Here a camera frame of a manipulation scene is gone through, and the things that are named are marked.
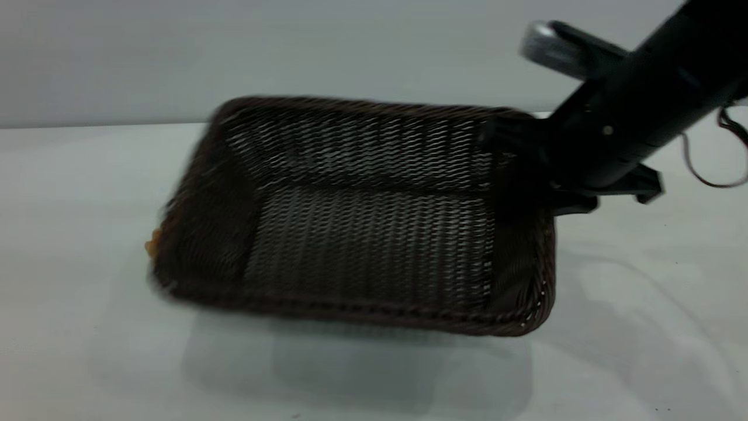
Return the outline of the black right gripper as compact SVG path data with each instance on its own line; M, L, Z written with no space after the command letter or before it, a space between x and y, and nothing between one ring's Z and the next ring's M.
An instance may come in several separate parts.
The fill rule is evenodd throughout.
M606 195L652 202L664 192L662 176L643 165L639 144L603 99L601 84L582 84L549 118L494 116L479 132L478 149L512 153L547 171L556 216L591 213Z

